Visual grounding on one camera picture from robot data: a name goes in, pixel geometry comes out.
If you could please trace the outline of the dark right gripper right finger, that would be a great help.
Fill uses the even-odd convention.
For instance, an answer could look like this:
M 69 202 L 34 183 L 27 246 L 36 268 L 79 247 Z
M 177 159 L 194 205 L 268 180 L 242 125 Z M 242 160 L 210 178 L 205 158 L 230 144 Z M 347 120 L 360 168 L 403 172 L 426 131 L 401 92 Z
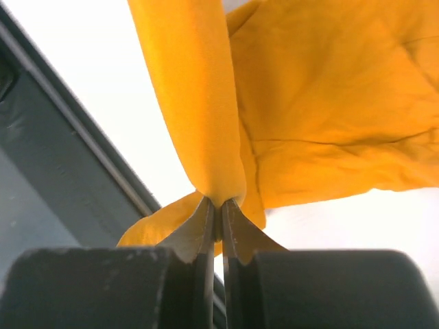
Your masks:
M 418 267 L 394 250 L 280 246 L 222 206 L 229 328 L 437 328 L 438 308 Z

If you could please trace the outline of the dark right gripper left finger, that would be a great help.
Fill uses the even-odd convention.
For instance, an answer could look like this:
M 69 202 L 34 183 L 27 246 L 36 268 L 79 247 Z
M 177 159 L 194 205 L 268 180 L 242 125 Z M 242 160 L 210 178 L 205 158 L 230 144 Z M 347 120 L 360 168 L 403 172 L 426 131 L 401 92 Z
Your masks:
M 212 202 L 155 247 L 33 249 L 11 266 L 2 328 L 211 328 Z

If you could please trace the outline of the orange t shirt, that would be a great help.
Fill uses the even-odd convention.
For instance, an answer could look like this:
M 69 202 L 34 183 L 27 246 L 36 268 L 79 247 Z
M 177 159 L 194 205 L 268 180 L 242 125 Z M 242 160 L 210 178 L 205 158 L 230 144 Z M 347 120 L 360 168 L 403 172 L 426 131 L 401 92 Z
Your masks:
M 155 245 L 203 197 L 265 211 L 438 185 L 437 1 L 130 1 L 195 191 L 119 244 Z

